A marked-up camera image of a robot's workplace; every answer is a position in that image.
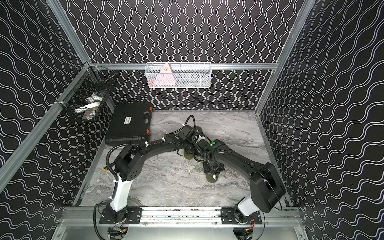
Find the green shoe one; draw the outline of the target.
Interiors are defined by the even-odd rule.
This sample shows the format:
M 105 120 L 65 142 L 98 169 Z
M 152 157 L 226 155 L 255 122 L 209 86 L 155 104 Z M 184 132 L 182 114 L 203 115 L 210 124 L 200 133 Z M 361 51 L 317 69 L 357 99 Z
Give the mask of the green shoe one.
M 197 131 L 198 131 L 199 133 L 203 133 L 203 130 L 202 130 L 201 127 L 197 126 L 196 129 L 197 129 Z M 193 159 L 193 154 L 190 153 L 190 152 L 187 151 L 187 150 L 184 150 L 184 158 L 187 159 L 187 160 L 191 160 L 191 159 Z
M 219 174 L 206 174 L 206 179 L 209 183 L 217 182 Z

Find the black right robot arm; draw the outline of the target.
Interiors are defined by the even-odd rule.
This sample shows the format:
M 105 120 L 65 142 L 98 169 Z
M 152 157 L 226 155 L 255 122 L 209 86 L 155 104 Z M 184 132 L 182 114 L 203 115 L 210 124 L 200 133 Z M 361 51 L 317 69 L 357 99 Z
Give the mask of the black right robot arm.
M 285 195 L 286 190 L 277 169 L 271 163 L 254 162 L 230 149 L 224 142 L 215 140 L 198 142 L 202 150 L 204 172 L 210 183 L 215 183 L 220 172 L 230 167 L 250 183 L 250 195 L 241 199 L 234 207 L 234 216 L 244 223 L 253 213 L 268 213 Z

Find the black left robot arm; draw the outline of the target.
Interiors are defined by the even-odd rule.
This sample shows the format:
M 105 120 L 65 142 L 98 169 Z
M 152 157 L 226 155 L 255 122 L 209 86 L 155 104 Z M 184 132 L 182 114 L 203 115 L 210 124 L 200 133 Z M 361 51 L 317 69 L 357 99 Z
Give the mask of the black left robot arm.
M 110 163 L 112 154 L 107 154 L 107 170 L 114 176 L 114 190 L 110 200 L 106 203 L 104 215 L 115 223 L 121 223 L 126 218 L 128 195 L 134 179 L 142 172 L 147 159 L 166 152 L 175 152 L 183 149 L 186 154 L 194 153 L 199 137 L 203 131 L 198 127 L 185 125 L 175 133 L 165 134 L 160 140 L 137 145 L 123 145 L 124 148 Z

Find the black tool case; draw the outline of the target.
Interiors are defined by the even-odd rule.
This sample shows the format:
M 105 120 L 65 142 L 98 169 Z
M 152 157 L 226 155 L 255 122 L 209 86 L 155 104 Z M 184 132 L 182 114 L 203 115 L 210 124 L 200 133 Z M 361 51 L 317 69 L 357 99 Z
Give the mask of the black tool case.
M 149 102 L 116 105 L 105 136 L 106 145 L 115 147 L 121 144 L 148 142 L 152 113 L 153 105 Z

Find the pink triangle card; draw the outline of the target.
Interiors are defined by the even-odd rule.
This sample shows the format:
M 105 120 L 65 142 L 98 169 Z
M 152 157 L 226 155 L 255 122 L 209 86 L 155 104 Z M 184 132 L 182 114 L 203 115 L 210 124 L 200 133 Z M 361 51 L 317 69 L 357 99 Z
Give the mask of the pink triangle card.
M 176 80 L 169 63 L 163 65 L 154 80 L 154 85 L 156 87 L 172 87 L 176 85 Z

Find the white items in black basket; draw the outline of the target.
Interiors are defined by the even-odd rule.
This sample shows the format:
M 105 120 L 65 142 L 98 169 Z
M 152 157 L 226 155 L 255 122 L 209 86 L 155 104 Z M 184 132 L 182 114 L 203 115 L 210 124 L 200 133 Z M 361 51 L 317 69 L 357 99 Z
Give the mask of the white items in black basket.
M 75 114 L 80 114 L 83 120 L 91 120 L 96 116 L 97 110 L 101 105 L 103 97 L 93 93 L 86 98 L 86 104 L 74 109 Z

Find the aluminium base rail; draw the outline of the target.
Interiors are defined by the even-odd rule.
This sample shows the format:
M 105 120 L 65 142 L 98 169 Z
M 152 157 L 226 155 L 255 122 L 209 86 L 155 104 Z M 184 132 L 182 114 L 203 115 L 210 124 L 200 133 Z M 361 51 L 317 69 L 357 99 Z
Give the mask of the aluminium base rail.
M 235 220 L 233 209 L 229 207 L 131 207 L 128 219 L 122 224 L 107 220 L 105 214 L 96 212 L 96 223 L 101 227 L 299 227 L 301 214 L 295 208 L 272 210 L 269 213 L 254 213 L 243 224 Z

